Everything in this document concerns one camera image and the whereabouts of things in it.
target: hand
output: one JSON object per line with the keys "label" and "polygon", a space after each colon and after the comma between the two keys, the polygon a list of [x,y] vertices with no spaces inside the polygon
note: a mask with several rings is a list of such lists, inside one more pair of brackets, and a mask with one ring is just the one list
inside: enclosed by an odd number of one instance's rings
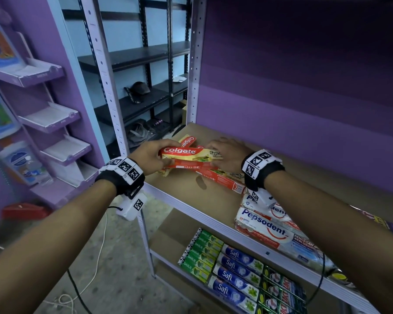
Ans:
{"label": "hand", "polygon": [[212,165],[228,173],[243,173],[242,162],[246,156],[253,152],[243,142],[223,137],[212,140],[206,148],[215,148],[220,151],[223,160],[214,160]]}
{"label": "hand", "polygon": [[170,139],[146,141],[128,157],[137,162],[144,175],[150,175],[173,162],[172,159],[161,159],[159,157],[159,150],[165,147],[181,147],[181,144]]}

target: red object on floor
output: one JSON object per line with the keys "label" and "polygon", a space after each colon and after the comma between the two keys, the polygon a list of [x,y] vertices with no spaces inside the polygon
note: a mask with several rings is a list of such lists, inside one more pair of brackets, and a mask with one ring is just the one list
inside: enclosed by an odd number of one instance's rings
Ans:
{"label": "red object on floor", "polygon": [[2,219],[39,220],[51,215],[52,210],[29,203],[18,203],[2,209]]}

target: white cable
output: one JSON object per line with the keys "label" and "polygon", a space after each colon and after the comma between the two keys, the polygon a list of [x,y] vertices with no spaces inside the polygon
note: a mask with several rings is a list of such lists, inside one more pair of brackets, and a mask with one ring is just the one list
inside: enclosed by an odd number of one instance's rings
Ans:
{"label": "white cable", "polygon": [[[93,280],[95,279],[96,275],[98,274],[98,267],[99,267],[99,258],[100,258],[100,254],[102,253],[102,249],[103,249],[103,244],[105,243],[105,234],[106,234],[106,227],[108,226],[108,216],[106,215],[105,212],[105,229],[103,231],[103,240],[102,240],[102,245],[100,246],[100,250],[99,250],[99,254],[98,254],[98,261],[96,261],[96,270],[95,270],[95,275],[93,276],[92,280],[90,280],[89,284],[86,285],[86,287],[80,292],[80,295],[89,287],[89,285],[93,282]],[[62,299],[64,297],[68,297],[69,301],[67,302],[63,302]],[[62,294],[60,295],[60,297],[58,298],[58,302],[50,302],[50,301],[46,301],[44,300],[44,303],[47,304],[51,304],[54,306],[63,306],[63,307],[68,307],[69,309],[71,309],[71,314],[77,313],[77,311],[74,309],[74,301],[78,298],[78,296],[76,296],[74,299],[69,295],[69,294]]]}

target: concrete floor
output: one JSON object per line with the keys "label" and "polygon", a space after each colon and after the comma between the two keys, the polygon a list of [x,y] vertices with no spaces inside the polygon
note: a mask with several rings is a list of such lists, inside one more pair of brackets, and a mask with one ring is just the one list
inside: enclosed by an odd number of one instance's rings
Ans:
{"label": "concrete floor", "polygon": [[[156,231],[171,210],[172,207],[150,198],[143,209],[149,236]],[[89,288],[82,294],[89,310],[94,314],[188,313],[191,304],[150,275],[137,220],[126,221],[115,214],[114,208],[108,209],[106,214],[108,226],[98,273]],[[35,224],[1,222],[0,245],[8,246]],[[83,290],[95,273],[104,227],[105,217],[70,267],[79,290]],[[61,278],[46,300],[54,301],[61,294],[70,294],[72,297],[76,295],[67,274]],[[74,304],[78,314],[86,313],[78,300]],[[69,314],[71,309],[42,303],[35,313]]]}

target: forearm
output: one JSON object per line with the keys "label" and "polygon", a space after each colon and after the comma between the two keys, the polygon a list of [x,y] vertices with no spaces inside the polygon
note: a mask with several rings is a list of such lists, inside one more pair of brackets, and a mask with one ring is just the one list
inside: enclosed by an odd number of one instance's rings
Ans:
{"label": "forearm", "polygon": [[264,186],[361,292],[388,312],[393,306],[387,306],[393,302],[393,234],[285,171],[270,174]]}
{"label": "forearm", "polygon": [[100,180],[0,254],[0,313],[33,313],[63,276],[116,196]]}

